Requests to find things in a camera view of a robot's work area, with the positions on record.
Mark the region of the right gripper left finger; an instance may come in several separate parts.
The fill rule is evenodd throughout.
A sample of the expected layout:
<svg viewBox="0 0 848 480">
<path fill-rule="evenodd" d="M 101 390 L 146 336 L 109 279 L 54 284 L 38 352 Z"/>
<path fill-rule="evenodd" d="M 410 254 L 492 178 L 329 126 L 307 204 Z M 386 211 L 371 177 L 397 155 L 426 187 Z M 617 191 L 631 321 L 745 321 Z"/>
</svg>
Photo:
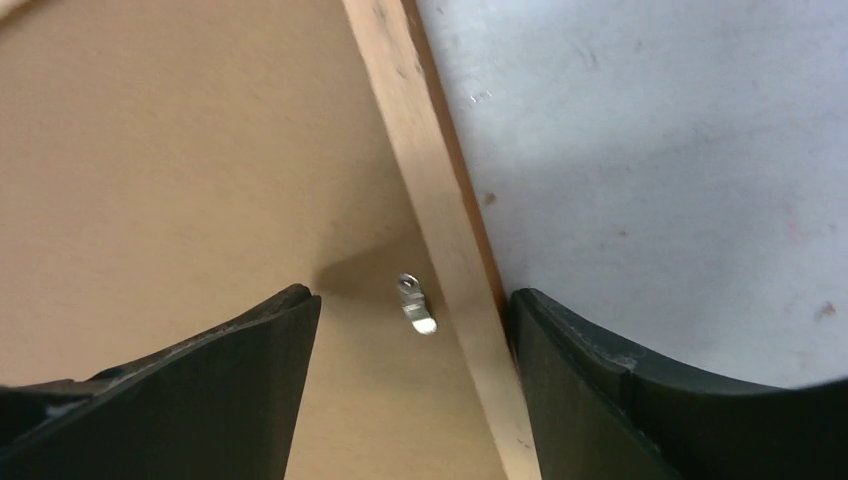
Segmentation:
<svg viewBox="0 0 848 480">
<path fill-rule="evenodd" d="M 5 479 L 281 479 L 322 300 L 294 284 L 76 381 L 1 389 Z"/>
</svg>

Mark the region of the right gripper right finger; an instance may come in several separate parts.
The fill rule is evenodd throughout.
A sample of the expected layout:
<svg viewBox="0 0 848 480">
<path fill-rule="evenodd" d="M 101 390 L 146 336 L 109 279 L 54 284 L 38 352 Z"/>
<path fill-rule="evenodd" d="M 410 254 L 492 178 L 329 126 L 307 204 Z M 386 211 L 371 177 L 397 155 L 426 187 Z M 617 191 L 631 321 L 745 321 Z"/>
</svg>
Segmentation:
<svg viewBox="0 0 848 480">
<path fill-rule="evenodd" d="M 847 383 L 746 382 L 664 356 L 539 290 L 508 333 L 546 479 L 843 479 Z"/>
</svg>

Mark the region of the brown backing board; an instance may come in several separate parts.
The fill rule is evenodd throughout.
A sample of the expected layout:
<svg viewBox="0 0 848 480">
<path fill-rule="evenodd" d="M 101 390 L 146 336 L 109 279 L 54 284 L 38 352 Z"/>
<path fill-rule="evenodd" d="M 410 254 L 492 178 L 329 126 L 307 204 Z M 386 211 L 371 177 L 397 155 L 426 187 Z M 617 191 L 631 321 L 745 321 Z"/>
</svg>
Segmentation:
<svg viewBox="0 0 848 480">
<path fill-rule="evenodd" d="M 500 479 L 338 1 L 30 1 L 1 23 L 1 380 L 83 380 L 294 283 L 323 299 L 286 475 Z"/>
</svg>

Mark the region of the wooden picture frame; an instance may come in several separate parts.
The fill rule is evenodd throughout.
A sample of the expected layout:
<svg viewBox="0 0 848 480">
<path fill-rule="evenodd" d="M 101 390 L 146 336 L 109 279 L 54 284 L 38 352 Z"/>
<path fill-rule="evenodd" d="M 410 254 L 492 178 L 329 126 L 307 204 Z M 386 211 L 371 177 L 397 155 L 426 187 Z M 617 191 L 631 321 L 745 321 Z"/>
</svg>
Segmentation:
<svg viewBox="0 0 848 480">
<path fill-rule="evenodd" d="M 419 8 L 414 1 L 344 8 L 503 471 L 538 479 L 502 283 Z"/>
</svg>

